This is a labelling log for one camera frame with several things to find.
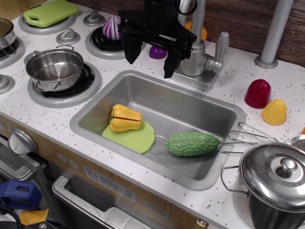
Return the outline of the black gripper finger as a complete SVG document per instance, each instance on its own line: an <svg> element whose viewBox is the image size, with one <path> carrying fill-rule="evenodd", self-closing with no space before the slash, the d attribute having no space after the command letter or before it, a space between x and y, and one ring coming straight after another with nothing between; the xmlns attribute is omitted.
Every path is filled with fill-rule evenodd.
<svg viewBox="0 0 305 229"><path fill-rule="evenodd" d="M133 64L134 61L140 55L142 50L142 32L129 32L127 30L122 31L122 44L125 54L125 59Z"/></svg>
<svg viewBox="0 0 305 229"><path fill-rule="evenodd" d="M185 57L184 42L175 42L164 62L164 78L171 78L180 61Z"/></svg>

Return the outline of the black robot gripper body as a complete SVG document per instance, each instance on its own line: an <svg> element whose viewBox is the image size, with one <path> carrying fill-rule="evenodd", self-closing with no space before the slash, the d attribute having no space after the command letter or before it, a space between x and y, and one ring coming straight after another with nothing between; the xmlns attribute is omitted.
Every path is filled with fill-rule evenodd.
<svg viewBox="0 0 305 229"><path fill-rule="evenodd" d="M197 1L191 10L187 7L181 11L181 7L181 0L145 0L141 11L121 9L118 11L121 18L119 32L142 32L142 43L167 51L172 49L175 42L184 42L184 59L188 59L197 37L179 22L178 17L193 14Z"/></svg>

